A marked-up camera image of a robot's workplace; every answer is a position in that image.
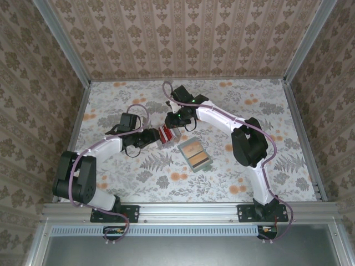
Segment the plain tan credit card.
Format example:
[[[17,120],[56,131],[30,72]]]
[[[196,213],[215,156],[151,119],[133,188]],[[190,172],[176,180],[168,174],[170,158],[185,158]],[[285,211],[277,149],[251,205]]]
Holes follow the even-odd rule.
[[[203,148],[198,141],[194,141],[183,147],[182,151],[187,158],[190,158],[203,151]]]

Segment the grey green card holder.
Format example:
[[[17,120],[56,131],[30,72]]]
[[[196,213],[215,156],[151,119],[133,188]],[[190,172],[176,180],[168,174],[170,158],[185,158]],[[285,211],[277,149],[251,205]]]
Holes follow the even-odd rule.
[[[205,169],[213,163],[212,158],[197,137],[186,140],[177,147],[194,173]]]

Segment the tan credit card dark stripe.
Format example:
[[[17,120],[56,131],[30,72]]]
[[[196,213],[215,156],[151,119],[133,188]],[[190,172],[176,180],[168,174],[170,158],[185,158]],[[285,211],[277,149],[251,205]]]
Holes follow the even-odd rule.
[[[199,154],[196,154],[195,156],[189,158],[189,163],[192,167],[192,169],[197,169],[200,166],[208,163],[210,161],[210,158],[208,157],[207,153],[201,152]]]

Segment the black connector board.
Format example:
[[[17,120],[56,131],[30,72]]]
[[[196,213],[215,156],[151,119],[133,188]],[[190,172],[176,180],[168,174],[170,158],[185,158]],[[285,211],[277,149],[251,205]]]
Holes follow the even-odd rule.
[[[103,238],[108,242],[117,241],[125,232],[125,226],[103,227]]]
[[[273,240],[277,236],[277,226],[257,226],[257,238],[261,240]]]

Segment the grey metal panel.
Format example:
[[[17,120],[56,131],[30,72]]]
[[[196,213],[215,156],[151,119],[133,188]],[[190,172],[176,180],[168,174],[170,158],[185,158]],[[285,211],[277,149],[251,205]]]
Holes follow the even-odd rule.
[[[334,249],[314,238],[273,244],[242,237],[54,237],[43,266],[340,266]]]

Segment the thin aluminium table end rail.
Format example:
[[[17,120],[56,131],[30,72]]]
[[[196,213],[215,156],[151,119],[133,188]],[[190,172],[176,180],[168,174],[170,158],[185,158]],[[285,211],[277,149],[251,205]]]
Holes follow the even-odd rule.
[[[116,82],[116,81],[181,81],[181,80],[262,80],[262,79],[281,79],[282,76],[218,76],[218,77],[169,77],[169,78],[131,78],[131,79],[92,79],[94,82]]]

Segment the aluminium table side rail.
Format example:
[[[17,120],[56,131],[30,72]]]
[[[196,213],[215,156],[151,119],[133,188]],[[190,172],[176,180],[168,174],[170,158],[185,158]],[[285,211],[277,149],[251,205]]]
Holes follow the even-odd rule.
[[[80,102],[80,106],[79,106],[79,109],[78,109],[77,117],[76,117],[76,120],[75,120],[75,123],[74,123],[74,126],[73,126],[72,134],[71,134],[70,141],[69,141],[69,144],[68,144],[68,150],[69,151],[75,151],[75,147],[76,147],[78,136],[79,136],[79,132],[80,132],[80,127],[81,127],[81,124],[82,124],[82,121],[83,121],[83,117],[84,117],[84,113],[85,113],[85,110],[86,110],[86,106],[87,106],[87,103],[88,103],[88,100],[89,100],[89,95],[90,95],[90,87],[87,87],[87,88],[84,89],[83,97],[82,97],[82,100]],[[54,185],[55,185],[55,183],[57,181],[58,172],[60,172],[61,159],[62,158],[59,159],[58,167],[57,167],[56,174],[54,176],[53,185],[52,185],[52,192],[53,192],[52,202],[53,203],[57,203],[58,201],[60,201],[60,197],[58,197],[57,195],[54,194]]]
[[[310,179],[312,181],[312,186],[318,201],[327,202],[328,197],[325,192],[324,185],[322,183],[320,173],[318,171],[316,161],[308,141],[305,127],[303,125],[300,112],[297,107],[295,97],[293,95],[291,86],[288,82],[283,82],[283,90],[285,92],[285,97],[288,102],[288,107],[292,115],[293,123],[297,132],[298,140],[303,152],[305,163],[307,165],[308,173],[310,174]]]

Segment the long aluminium mounting rail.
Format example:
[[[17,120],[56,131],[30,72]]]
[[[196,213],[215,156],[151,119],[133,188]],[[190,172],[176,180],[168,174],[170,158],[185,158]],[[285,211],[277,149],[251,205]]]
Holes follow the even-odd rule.
[[[238,203],[137,203],[139,224],[237,224]],[[328,224],[341,220],[334,202],[291,202],[293,224]],[[89,224],[91,209],[70,203],[48,203],[40,220],[53,224]]]

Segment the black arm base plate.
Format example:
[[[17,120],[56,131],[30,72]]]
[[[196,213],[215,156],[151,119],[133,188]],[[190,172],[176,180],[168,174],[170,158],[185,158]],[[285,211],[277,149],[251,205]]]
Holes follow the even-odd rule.
[[[125,216],[129,222],[137,223],[139,219],[139,205],[121,205],[120,211],[110,211],[111,213],[120,213]],[[125,223],[126,220],[117,215],[103,213],[97,210],[91,211],[90,221],[92,223]]]
[[[288,213],[284,204],[276,207],[240,204],[237,206],[239,222],[288,222]]]

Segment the slanted aluminium frame post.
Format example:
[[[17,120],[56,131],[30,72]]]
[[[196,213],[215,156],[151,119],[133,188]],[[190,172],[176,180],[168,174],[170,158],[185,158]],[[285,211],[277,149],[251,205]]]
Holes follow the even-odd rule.
[[[60,23],[59,17],[50,6],[49,0],[33,0],[33,2],[42,15],[44,21],[47,23],[53,36],[57,40],[60,48],[64,52],[64,55],[70,62],[80,82],[83,84],[85,89],[89,89],[91,78],[82,63],[79,53],[75,51],[74,45],[70,41],[69,34],[65,32],[64,27]]]
[[[304,37],[302,38],[292,60],[284,74],[284,81],[290,84],[294,79],[297,71],[300,69],[308,52],[316,41],[322,27],[326,23],[329,15],[336,5],[337,0],[322,0],[317,12],[315,13],[309,27],[307,28]]]

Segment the aluminium lower frame profile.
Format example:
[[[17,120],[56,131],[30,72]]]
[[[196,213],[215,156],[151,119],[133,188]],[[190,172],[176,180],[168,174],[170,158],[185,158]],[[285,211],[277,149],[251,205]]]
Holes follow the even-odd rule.
[[[334,245],[336,256],[339,260],[340,266],[351,266],[350,260],[348,258],[344,238],[340,231],[340,227],[337,224],[337,221],[333,219],[328,224],[328,228],[331,234],[332,243]]]
[[[40,220],[25,266],[42,266],[48,248],[51,230],[52,225],[48,219]]]

